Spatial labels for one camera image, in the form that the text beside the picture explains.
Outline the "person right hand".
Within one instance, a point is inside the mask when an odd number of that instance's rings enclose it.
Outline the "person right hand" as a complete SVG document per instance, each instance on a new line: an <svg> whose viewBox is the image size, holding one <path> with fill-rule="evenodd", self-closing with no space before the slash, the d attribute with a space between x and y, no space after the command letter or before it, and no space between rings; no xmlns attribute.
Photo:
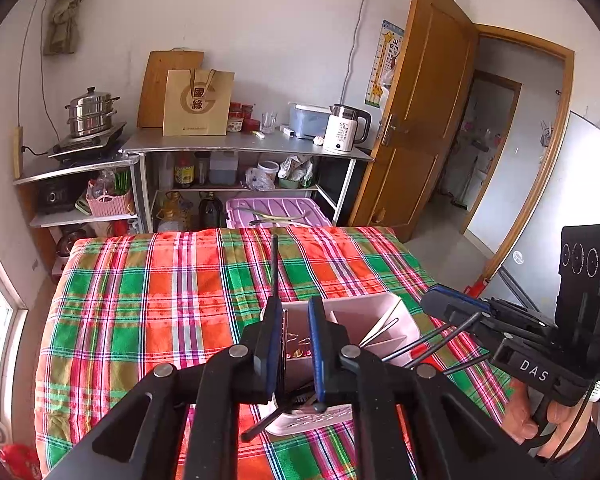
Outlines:
<svg viewBox="0 0 600 480"><path fill-rule="evenodd" d="M531 408L527 386L520 380L510 381L513 388L502 422L502 428L518 444L533 439L538 433L538 426L531 419ZM573 408L563 406L555 401L550 402L547 409L547 420L556 426L554 434L536 453L543 458L557 458L575 448L588 429L593 411L593 404L580 401Z"/></svg>

